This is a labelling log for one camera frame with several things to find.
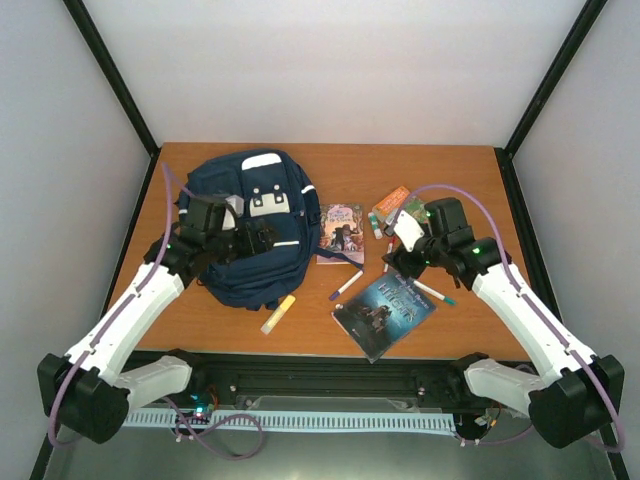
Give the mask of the navy blue backpack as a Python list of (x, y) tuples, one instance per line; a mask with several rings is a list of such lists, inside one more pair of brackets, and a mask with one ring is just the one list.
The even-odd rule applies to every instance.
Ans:
[(286, 152), (261, 148), (210, 159), (187, 174), (198, 197), (227, 201), (230, 260), (209, 264), (198, 280), (222, 304), (274, 309), (303, 282), (320, 239), (315, 186)]

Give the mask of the dark blue Wuthering Heights book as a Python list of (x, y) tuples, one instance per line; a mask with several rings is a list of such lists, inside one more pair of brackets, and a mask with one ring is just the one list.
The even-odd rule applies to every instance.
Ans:
[(332, 317), (374, 363), (436, 309), (410, 279), (389, 270), (349, 301), (338, 304)]

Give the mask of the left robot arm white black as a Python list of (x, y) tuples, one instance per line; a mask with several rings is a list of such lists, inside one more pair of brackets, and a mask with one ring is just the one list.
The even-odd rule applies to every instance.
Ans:
[(130, 371), (123, 367), (155, 320), (209, 265), (265, 253), (275, 240), (275, 229), (265, 220), (240, 218), (222, 200), (193, 199), (179, 227), (168, 227), (151, 246), (134, 280), (99, 323), (66, 354), (48, 354), (39, 363), (50, 443), (61, 444), (56, 428), (62, 425), (102, 444), (131, 411), (164, 396), (201, 400), (208, 378), (181, 354), (165, 354)]

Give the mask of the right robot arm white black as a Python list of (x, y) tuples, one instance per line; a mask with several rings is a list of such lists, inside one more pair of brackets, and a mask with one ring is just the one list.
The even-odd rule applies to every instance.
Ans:
[(468, 355), (455, 367), (462, 396), (494, 400), (525, 416), (555, 448), (618, 424), (620, 362), (598, 356), (567, 330), (528, 286), (499, 237), (475, 237), (458, 199), (428, 202), (423, 210), (425, 221), (396, 211), (389, 227), (399, 245), (385, 262), (411, 279), (428, 267), (444, 269), (497, 315), (534, 365), (528, 373), (484, 354)]

